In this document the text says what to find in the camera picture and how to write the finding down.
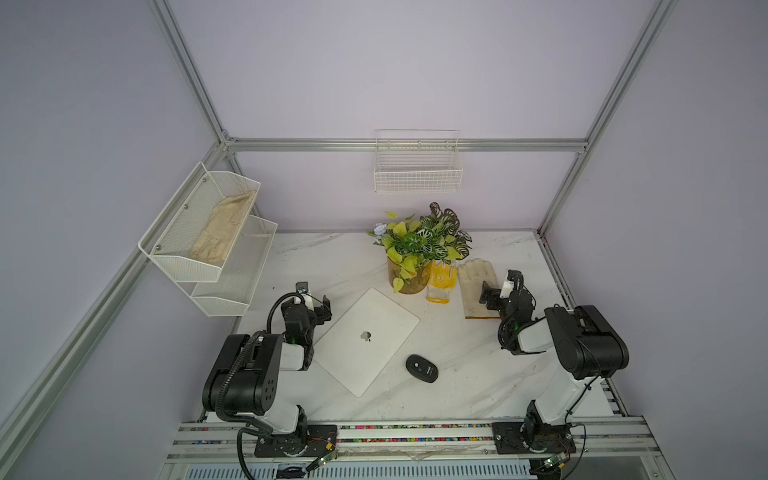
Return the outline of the white laptop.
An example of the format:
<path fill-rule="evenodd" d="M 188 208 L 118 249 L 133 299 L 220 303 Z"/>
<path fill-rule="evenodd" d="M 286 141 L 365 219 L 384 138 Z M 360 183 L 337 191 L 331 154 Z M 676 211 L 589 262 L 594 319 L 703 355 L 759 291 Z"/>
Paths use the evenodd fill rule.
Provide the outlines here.
<path fill-rule="evenodd" d="M 313 361 L 360 398 L 419 323 L 371 288 L 316 343 Z"/>

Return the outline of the black wireless mouse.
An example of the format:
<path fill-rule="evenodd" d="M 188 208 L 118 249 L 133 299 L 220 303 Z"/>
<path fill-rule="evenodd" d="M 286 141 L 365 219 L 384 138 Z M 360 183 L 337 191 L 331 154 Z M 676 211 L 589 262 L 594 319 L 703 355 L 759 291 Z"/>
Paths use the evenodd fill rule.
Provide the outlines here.
<path fill-rule="evenodd" d="M 439 376 L 437 366 L 430 360 L 417 354 L 407 357 L 405 368 L 414 378 L 429 384 L 434 383 Z"/>

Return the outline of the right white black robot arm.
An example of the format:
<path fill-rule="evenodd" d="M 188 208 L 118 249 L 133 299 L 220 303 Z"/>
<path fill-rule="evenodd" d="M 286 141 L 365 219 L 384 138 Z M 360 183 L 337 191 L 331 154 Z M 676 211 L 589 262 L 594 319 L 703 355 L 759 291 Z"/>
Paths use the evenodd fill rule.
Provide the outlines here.
<path fill-rule="evenodd" d="M 552 350 L 560 364 L 522 420 L 492 424 L 497 452 L 570 456 L 576 451 L 571 417 L 599 380 L 628 366 L 625 342 L 593 305 L 554 305 L 535 319 L 534 298 L 521 282 L 507 280 L 501 288 L 483 282 L 479 302 L 499 313 L 502 349 L 517 356 Z"/>

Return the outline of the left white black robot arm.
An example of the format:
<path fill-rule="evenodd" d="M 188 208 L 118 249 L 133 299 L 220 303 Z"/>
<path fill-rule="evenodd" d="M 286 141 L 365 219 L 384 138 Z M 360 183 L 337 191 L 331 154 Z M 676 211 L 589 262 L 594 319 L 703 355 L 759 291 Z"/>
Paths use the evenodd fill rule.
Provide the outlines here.
<path fill-rule="evenodd" d="M 279 478 L 305 478 L 337 458 L 338 429 L 311 426 L 303 407 L 277 395 L 282 371 L 309 369 L 315 329 L 331 319 L 330 299 L 311 295 L 301 282 L 272 305 L 263 330 L 226 338 L 205 381 L 202 405 L 219 420 L 239 425 L 235 448 L 245 478 L 254 477 L 246 461 L 246 436 L 257 441 L 256 457 L 314 458 L 306 466 L 280 470 Z"/>

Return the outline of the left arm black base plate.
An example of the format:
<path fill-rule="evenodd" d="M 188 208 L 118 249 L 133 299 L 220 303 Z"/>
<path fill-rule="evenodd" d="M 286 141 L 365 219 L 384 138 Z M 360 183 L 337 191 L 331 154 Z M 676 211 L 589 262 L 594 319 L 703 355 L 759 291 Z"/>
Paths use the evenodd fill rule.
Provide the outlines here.
<path fill-rule="evenodd" d="M 336 445 L 338 428 L 331 424 L 298 426 L 291 434 L 259 436 L 251 449 L 257 458 L 320 457 Z"/>

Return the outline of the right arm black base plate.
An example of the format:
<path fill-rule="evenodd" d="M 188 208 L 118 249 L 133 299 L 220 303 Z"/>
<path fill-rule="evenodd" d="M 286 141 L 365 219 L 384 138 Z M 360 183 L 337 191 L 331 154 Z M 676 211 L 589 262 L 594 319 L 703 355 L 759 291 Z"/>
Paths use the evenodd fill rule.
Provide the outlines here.
<path fill-rule="evenodd" d="M 574 454 L 576 446 L 566 425 L 528 426 L 524 422 L 494 422 L 492 437 L 498 454 Z"/>

